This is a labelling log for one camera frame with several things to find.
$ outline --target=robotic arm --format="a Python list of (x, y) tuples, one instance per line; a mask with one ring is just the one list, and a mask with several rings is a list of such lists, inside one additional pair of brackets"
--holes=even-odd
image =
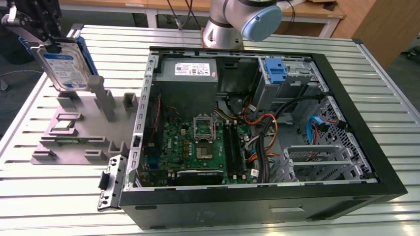
[(1, 24), (28, 42), (43, 44), (51, 53), (60, 53), (55, 37), (61, 36), (57, 0), (7, 0), (9, 13)]
[(243, 37), (252, 42), (263, 41), (281, 22), (276, 3), (276, 0), (211, 0), (204, 46), (240, 49)]

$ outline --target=blue plastic clip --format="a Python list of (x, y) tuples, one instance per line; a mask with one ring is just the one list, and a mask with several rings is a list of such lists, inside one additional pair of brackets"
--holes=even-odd
[(280, 58), (265, 58), (265, 70), (272, 84), (281, 84), (288, 76), (288, 67)]

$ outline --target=blue hard drive label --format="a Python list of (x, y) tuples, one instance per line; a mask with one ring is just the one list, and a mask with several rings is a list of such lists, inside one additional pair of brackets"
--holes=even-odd
[(63, 54), (44, 54), (44, 58), (56, 60), (73, 60), (73, 57), (71, 55)]
[(43, 57), (61, 86), (69, 89), (83, 89), (87, 87), (84, 76), (77, 66), (79, 62), (73, 56), (45, 53)]

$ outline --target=table surface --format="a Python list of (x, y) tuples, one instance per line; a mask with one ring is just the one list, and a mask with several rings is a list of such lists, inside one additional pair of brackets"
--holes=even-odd
[[(156, 9), (169, 9), (167, 0), (60, 0), (60, 3), (67, 4), (87, 4), (99, 6), (120, 6), (120, 7), (144, 7)], [(171, 4), (175, 10), (188, 10), (184, 0), (171, 0)], [(211, 0), (193, 1), (195, 11), (209, 11)], [(292, 15), (292, 8), (284, 10), (284, 15)], [(345, 13), (339, 6), (333, 11), (328, 11), (323, 8), (321, 3), (304, 2), (295, 6), (295, 15), (299, 17), (319, 17), (319, 18), (344, 18)]]
[[(124, 92), (140, 96), (149, 46), (201, 46), (196, 30), (87, 25), (81, 34), (113, 96)], [(409, 193), (329, 221), (143, 232), (123, 211), (96, 211), (105, 166), (29, 163), (59, 105), (57, 91), (43, 75), (0, 141), (0, 235), (413, 236), (420, 232), (420, 116), (372, 59), (347, 39), (273, 35), (244, 45), (252, 50), (325, 54)]]

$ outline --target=metal bracket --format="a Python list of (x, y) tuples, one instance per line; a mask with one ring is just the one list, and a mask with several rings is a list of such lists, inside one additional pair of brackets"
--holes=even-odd
[(109, 159), (107, 171), (100, 177), (99, 188), (101, 189), (97, 211), (120, 210), (120, 195), (124, 188), (124, 176), (127, 157), (117, 155)]

